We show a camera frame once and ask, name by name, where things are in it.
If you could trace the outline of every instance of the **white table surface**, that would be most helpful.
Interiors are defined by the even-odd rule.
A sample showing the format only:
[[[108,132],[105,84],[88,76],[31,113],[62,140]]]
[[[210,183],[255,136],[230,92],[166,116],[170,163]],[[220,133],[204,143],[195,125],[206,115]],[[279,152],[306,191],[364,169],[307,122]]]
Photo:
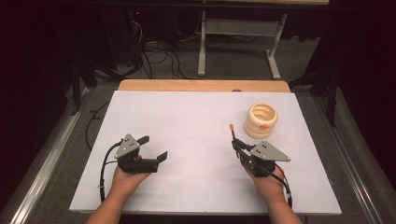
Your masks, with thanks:
[[[286,172],[293,210],[300,215],[339,215],[318,152],[293,93],[204,91],[115,91],[78,184],[71,211],[91,212],[100,204],[99,179],[108,149],[130,133],[149,135],[140,154],[154,159],[168,151],[159,171],[146,179],[124,213],[181,215],[261,215],[267,208],[236,158],[229,128],[255,145],[243,125],[255,103],[272,105],[278,122],[269,143],[291,157],[278,162]],[[115,148],[109,156],[114,161]],[[111,186],[116,163],[105,172]]]

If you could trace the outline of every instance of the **ring-shaped container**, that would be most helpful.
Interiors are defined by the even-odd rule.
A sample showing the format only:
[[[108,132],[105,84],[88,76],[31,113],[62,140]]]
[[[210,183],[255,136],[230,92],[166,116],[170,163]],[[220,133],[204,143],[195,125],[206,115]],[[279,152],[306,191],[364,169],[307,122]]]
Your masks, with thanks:
[[[245,131],[253,138],[268,137],[277,122],[276,110],[264,103],[252,105],[245,121]]]

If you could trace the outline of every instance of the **human arm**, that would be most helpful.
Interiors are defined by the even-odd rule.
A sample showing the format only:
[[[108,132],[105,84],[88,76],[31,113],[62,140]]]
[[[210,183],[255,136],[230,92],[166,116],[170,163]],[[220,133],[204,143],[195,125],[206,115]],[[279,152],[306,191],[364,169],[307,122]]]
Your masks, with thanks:
[[[270,175],[267,177],[256,177],[248,168],[245,166],[243,167],[253,179],[257,192],[260,194],[265,204],[267,204],[271,223],[302,223],[286,202],[285,195],[283,193],[283,185],[278,180]],[[282,172],[277,167],[273,171],[273,174],[277,175],[281,179],[284,178]]]
[[[126,174],[117,166],[114,171],[110,192],[86,223],[119,223],[124,204],[136,191],[139,184],[149,175],[150,174]]]

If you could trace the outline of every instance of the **person's left hand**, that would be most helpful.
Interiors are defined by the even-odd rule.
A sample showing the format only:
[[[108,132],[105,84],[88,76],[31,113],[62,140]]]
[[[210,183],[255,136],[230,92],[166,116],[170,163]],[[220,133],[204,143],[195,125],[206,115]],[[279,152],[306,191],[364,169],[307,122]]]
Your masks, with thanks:
[[[151,173],[127,174],[117,166],[113,175],[113,183],[107,197],[116,197],[117,200],[125,203],[136,191],[139,184],[149,177],[149,175],[151,175]]]

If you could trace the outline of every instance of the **desk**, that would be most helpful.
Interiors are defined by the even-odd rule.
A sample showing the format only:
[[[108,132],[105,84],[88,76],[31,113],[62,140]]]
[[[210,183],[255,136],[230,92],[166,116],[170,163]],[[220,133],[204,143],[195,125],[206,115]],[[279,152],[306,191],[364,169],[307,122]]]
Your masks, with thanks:
[[[278,92],[258,92],[273,91],[274,86]],[[229,92],[234,89],[242,92]],[[290,182],[294,211],[301,215],[341,214],[300,107],[287,84],[217,80],[123,81],[110,102],[70,210],[96,209],[105,154],[130,133],[136,138],[150,136],[150,141],[141,147],[143,157],[155,158],[168,151],[168,159],[161,163],[157,174],[142,183],[125,204],[124,213],[266,214],[265,204],[235,157],[228,127],[234,123],[240,139],[251,145],[257,143],[243,131],[248,107],[257,101],[271,104],[278,111],[279,121],[267,140],[291,157],[291,162],[280,165]],[[105,171],[106,192],[114,167],[114,163],[109,164]]]
[[[284,4],[284,5],[327,5],[329,0],[207,0],[210,2],[239,2],[239,3],[265,3],[265,4]],[[201,47],[198,60],[198,76],[205,75],[205,37],[206,34],[218,35],[258,35],[271,36],[273,45],[265,51],[267,61],[270,65],[273,79],[280,79],[277,69],[276,60],[274,58],[276,48],[282,35],[288,14],[283,13],[279,21],[238,21],[238,20],[220,20],[207,19],[206,12],[202,13],[201,22]]]

